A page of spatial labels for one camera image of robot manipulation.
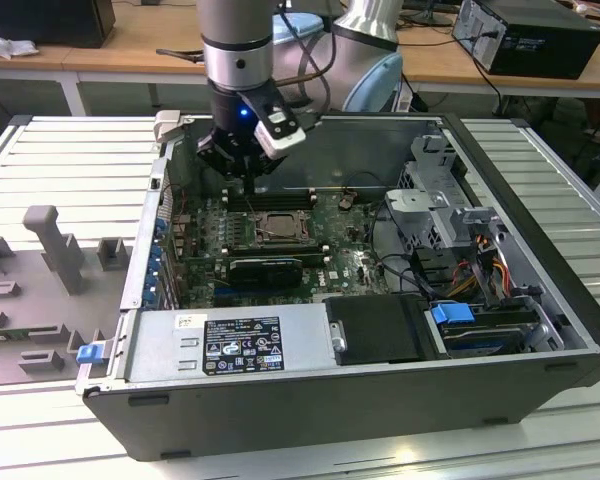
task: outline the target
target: barcode sticker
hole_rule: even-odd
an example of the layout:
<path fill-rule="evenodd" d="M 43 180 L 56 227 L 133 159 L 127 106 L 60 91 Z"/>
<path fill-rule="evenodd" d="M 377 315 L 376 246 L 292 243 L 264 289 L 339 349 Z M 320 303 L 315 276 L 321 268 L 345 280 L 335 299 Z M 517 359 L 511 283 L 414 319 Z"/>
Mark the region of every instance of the barcode sticker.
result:
<path fill-rule="evenodd" d="M 206 313 L 176 315 L 175 328 L 202 328 L 207 317 L 208 315 Z"/>

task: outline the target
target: wooden desk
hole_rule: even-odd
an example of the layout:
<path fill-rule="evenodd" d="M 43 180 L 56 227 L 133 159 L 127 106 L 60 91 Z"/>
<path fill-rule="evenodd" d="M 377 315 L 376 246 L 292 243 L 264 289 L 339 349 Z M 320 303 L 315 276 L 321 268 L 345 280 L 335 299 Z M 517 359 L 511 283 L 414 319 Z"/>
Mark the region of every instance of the wooden desk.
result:
<path fill-rule="evenodd" d="M 194 7 L 114 7 L 116 24 L 104 46 L 72 49 L 63 60 L 65 70 L 204 75 L 202 65 L 156 54 L 158 48 L 202 48 Z"/>
<path fill-rule="evenodd" d="M 134 7 L 115 4 L 116 24 L 103 48 L 41 47 L 41 54 L 0 59 L 0 78 L 60 83 L 73 115 L 88 112 L 80 82 L 204 84 L 204 67 L 156 55 L 157 48 L 202 48 L 195 7 Z M 428 28 L 399 33 L 402 43 L 439 43 L 449 35 Z M 414 90 L 493 94 L 459 45 L 402 47 L 404 72 Z M 503 95 L 600 98 L 600 46 L 578 80 L 492 76 Z"/>

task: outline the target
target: warning label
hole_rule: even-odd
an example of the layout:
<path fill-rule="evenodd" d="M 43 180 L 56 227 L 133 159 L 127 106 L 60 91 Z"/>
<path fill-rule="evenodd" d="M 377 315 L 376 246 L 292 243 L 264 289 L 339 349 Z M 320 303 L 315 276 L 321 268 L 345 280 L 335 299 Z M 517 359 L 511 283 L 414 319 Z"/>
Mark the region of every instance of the warning label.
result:
<path fill-rule="evenodd" d="M 280 319 L 205 322 L 202 370 L 207 375 L 284 370 Z"/>

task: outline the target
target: blue tab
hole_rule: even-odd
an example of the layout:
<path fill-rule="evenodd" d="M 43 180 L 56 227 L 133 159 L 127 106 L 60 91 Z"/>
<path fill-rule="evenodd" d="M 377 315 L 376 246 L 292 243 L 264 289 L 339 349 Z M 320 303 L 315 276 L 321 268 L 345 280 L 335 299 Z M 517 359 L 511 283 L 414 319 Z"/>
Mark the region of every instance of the blue tab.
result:
<path fill-rule="evenodd" d="M 145 290 L 142 292 L 142 300 L 149 304 L 153 304 L 156 301 L 156 293 L 151 290 Z"/>
<path fill-rule="evenodd" d="M 164 232 L 167 229 L 167 222 L 162 218 L 156 218 L 156 230 L 158 232 Z"/>
<path fill-rule="evenodd" d="M 155 287 L 158 284 L 158 277 L 155 275 L 147 275 L 144 278 L 144 283 L 150 287 Z"/>
<path fill-rule="evenodd" d="M 149 257 L 148 265 L 150 272 L 157 272 L 162 268 L 162 263 L 160 263 L 160 261 L 157 258 Z"/>
<path fill-rule="evenodd" d="M 149 255 L 152 257 L 160 257 L 162 256 L 162 247 L 159 245 L 151 245 L 151 249 L 149 250 Z"/>
<path fill-rule="evenodd" d="M 104 345 L 102 344 L 89 344 L 83 345 L 78 349 L 78 355 L 76 356 L 76 362 L 79 364 L 83 363 L 104 363 Z"/>
<path fill-rule="evenodd" d="M 476 321 L 468 303 L 440 303 L 431 309 L 431 313 L 437 324 Z"/>

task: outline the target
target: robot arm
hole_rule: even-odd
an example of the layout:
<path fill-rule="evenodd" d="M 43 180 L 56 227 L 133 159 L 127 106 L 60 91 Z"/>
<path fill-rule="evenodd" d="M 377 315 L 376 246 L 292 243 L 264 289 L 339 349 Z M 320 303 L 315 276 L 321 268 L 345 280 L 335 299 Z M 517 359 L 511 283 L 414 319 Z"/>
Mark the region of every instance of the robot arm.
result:
<path fill-rule="evenodd" d="M 199 0 L 214 128 L 198 155 L 227 177 L 270 173 L 306 136 L 275 86 L 272 0 Z"/>
<path fill-rule="evenodd" d="M 347 14 L 332 25 L 333 32 L 320 27 L 302 38 L 304 47 L 295 37 L 274 47 L 277 4 L 276 0 L 198 1 L 215 125 L 198 142 L 198 155 L 225 177 L 241 178 L 245 194 L 253 193 L 256 177 L 271 173 L 306 138 L 287 101 L 323 104 L 322 85 L 326 85 L 326 102 L 331 106 L 373 111 L 356 103 L 356 92 L 362 91 L 365 98 L 375 96 L 376 104 L 384 103 L 402 71 L 402 58 L 395 53 L 402 0 L 350 0 Z M 307 51 L 319 68 L 329 65 L 326 80 L 317 79 Z M 273 80 L 274 57 L 275 77 L 285 85 L 282 92 Z M 378 72 L 369 75 L 376 68 L 383 77 Z M 303 80 L 279 80 L 298 75 Z M 384 88 L 379 88 L 378 78 L 387 79 Z"/>

